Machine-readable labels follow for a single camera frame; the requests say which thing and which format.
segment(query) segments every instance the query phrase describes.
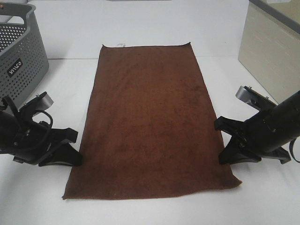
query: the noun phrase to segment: tag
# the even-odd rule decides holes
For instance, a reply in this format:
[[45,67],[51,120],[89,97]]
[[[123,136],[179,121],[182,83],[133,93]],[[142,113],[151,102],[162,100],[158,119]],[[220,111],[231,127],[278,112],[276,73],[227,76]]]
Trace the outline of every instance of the tag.
[[6,72],[9,77],[15,75],[15,73],[23,66],[21,59],[19,58]]

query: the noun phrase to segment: plastic basket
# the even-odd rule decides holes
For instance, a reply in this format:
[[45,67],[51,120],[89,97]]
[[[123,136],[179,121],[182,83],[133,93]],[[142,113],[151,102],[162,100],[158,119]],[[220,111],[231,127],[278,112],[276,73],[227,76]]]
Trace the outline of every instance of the plastic basket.
[[0,99],[9,95],[18,107],[49,68],[34,10],[29,4],[0,2],[0,15],[24,20],[24,24],[0,23]]

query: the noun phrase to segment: black cable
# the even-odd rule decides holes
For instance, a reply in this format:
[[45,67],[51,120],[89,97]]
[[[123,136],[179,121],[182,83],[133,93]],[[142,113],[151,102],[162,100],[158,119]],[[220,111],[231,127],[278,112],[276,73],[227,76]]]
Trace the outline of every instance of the black cable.
[[35,110],[33,112],[33,114],[35,114],[35,113],[43,113],[50,119],[50,124],[49,124],[49,126],[47,128],[47,131],[46,131],[44,137],[42,138],[42,140],[37,145],[34,145],[32,147],[28,147],[28,148],[25,148],[25,149],[10,148],[10,149],[7,149],[7,150],[0,151],[0,154],[14,154],[14,153],[18,153],[20,151],[29,151],[29,150],[32,150],[33,148],[40,147],[44,143],[44,141],[48,138],[48,136],[50,134],[50,131],[51,131],[51,128],[52,128],[52,125],[53,125],[53,118],[49,113],[47,113],[43,110]]
[[294,156],[294,152],[293,152],[293,148],[294,148],[294,144],[295,144],[296,139],[292,140],[290,142],[290,154],[292,156],[292,158],[297,162],[300,163],[300,161],[296,160],[295,156]]
[[25,129],[26,126],[24,125],[23,123],[23,120],[21,118],[21,114],[19,113],[17,107],[15,106],[13,100],[10,98],[10,96],[5,96],[3,97],[3,100],[2,100],[6,105],[9,106],[11,112],[13,113],[13,115],[15,116],[17,122],[18,122],[18,125],[21,129]]

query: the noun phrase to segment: brown towel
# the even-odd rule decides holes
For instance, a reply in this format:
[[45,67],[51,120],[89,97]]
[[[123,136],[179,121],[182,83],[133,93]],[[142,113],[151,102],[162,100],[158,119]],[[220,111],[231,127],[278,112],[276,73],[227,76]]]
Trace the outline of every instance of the brown towel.
[[174,197],[240,184],[190,44],[103,46],[63,199]]

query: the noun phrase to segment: beige box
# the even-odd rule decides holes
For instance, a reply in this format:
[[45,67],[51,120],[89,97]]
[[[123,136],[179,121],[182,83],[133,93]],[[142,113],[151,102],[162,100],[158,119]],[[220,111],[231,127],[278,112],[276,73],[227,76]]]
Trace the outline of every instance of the beige box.
[[300,0],[249,2],[239,61],[278,103],[300,90],[299,21]]

